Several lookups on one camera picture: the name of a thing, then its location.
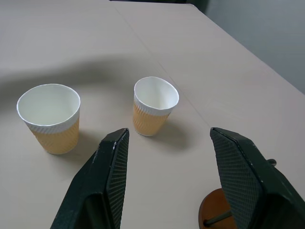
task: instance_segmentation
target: round wooden disc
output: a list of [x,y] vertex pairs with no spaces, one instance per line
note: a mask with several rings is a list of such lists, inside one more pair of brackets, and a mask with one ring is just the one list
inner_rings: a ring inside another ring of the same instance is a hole
[[[214,190],[209,195],[207,195],[202,201],[199,208],[199,228],[207,229],[203,222],[207,219],[219,216],[226,211],[230,210],[230,205],[225,199],[224,192],[221,188]],[[212,226],[210,229],[237,229],[237,226],[234,222],[233,217],[228,217],[224,220],[221,220]]]

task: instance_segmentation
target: white paper cup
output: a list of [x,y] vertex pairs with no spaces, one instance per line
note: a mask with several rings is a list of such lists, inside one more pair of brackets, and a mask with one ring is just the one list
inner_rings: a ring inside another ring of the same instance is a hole
[[72,150],[79,138],[80,96],[60,84],[45,84],[24,93],[17,102],[17,112],[51,154]]
[[133,125],[143,136],[156,134],[178,104],[179,94],[158,77],[140,79],[134,86]]

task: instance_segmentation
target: gray wall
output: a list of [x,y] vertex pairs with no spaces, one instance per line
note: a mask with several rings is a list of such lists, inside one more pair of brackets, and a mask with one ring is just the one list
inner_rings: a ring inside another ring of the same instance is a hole
[[305,0],[206,1],[211,20],[305,94]]

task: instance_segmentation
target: table surface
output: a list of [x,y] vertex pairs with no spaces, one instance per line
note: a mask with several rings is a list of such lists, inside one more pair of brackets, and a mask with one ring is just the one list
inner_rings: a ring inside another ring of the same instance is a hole
[[[212,126],[254,141],[305,197],[305,97],[192,5],[106,0],[0,3],[0,228],[49,228],[107,133],[130,128],[123,229],[196,229],[220,187]],[[133,85],[158,76],[180,101],[162,131],[132,126]],[[81,96],[80,141],[45,153],[16,112],[43,83]]]

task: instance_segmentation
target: metal rod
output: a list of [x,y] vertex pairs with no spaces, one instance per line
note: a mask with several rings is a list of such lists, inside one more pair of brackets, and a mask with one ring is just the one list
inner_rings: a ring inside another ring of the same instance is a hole
[[227,211],[227,212],[225,212],[225,213],[223,213],[223,214],[221,214],[219,216],[216,216],[214,218],[205,220],[203,222],[203,224],[204,224],[205,227],[209,227],[209,226],[211,226],[214,223],[217,223],[217,222],[219,222],[219,221],[221,221],[223,219],[229,218],[230,216],[232,216],[232,212],[231,211]]

